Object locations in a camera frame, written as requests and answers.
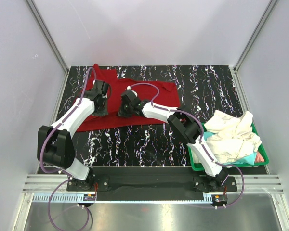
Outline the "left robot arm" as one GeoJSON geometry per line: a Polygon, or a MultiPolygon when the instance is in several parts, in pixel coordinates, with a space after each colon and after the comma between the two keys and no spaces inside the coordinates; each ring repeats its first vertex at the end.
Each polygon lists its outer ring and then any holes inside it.
{"type": "Polygon", "coordinates": [[[85,191],[94,186],[93,170],[76,158],[72,138],[90,115],[107,115],[109,92],[108,83],[95,80],[93,87],[82,92],[59,120],[39,128],[37,159],[45,173],[63,172],[70,178],[71,185],[85,191]]]}

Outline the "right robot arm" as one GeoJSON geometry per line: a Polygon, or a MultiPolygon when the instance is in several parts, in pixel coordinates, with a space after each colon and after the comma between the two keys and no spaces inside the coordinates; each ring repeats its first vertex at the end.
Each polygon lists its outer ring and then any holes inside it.
{"type": "Polygon", "coordinates": [[[169,124],[181,142],[186,144],[204,167],[210,187],[219,191],[226,186],[229,173],[219,163],[204,139],[202,124],[183,107],[167,107],[148,100],[140,100],[137,93],[127,88],[121,94],[118,116],[129,118],[133,115],[155,119],[169,124]]]}

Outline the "red t shirt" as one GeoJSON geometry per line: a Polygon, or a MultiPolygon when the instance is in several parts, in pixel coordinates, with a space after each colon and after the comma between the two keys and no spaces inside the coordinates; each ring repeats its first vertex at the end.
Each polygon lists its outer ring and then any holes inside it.
{"type": "Polygon", "coordinates": [[[119,128],[124,126],[161,124],[162,122],[156,119],[147,119],[136,115],[133,115],[131,118],[122,118],[117,115],[121,106],[121,94],[124,92],[124,90],[126,90],[127,86],[136,83],[144,83],[142,85],[132,87],[141,100],[151,100],[157,93],[157,90],[155,89],[155,87],[157,87],[160,92],[157,98],[154,99],[154,103],[170,107],[178,107],[181,104],[175,83],[165,81],[142,82],[140,80],[133,80],[130,78],[119,79],[117,78],[117,72],[114,69],[103,70],[97,64],[95,64],[93,68],[97,74],[97,79],[110,84],[112,90],[110,99],[107,101],[108,115],[102,117],[93,115],[89,116],[80,125],[77,130],[78,132],[119,128]]]}

